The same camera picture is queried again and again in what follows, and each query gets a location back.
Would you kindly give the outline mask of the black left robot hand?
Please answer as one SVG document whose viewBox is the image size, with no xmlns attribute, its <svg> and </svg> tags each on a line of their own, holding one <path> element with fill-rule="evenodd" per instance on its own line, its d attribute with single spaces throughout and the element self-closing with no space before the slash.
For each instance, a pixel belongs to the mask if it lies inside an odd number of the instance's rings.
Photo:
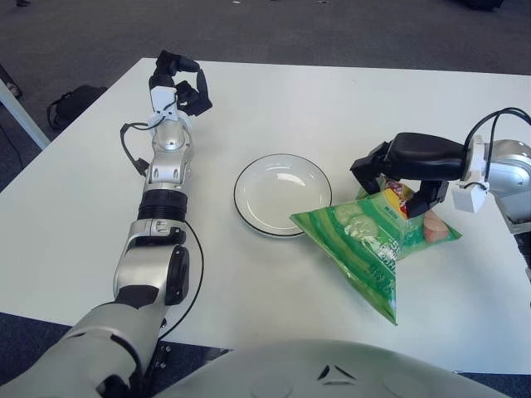
<svg viewBox="0 0 531 398">
<path fill-rule="evenodd" d="M 178 72 L 196 75 L 196 86 L 186 80 L 176 83 Z M 208 96 L 207 80 L 201 66 L 186 56 L 161 51 L 156 67 L 149 78 L 149 92 L 153 111 L 173 118 L 180 110 L 187 115 L 198 116 L 212 107 Z"/>
</svg>

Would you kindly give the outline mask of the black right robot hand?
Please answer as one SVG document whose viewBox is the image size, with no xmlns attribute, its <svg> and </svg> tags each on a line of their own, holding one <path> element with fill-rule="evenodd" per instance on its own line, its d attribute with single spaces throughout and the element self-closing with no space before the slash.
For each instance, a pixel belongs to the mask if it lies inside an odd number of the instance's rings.
<svg viewBox="0 0 531 398">
<path fill-rule="evenodd" d="M 423 133 L 399 133 L 350 168 L 368 194 L 380 192 L 378 179 L 419 181 L 417 192 L 406 201 L 407 217 L 413 218 L 444 201 L 449 182 L 465 175 L 464 146 L 446 138 Z"/>
</svg>

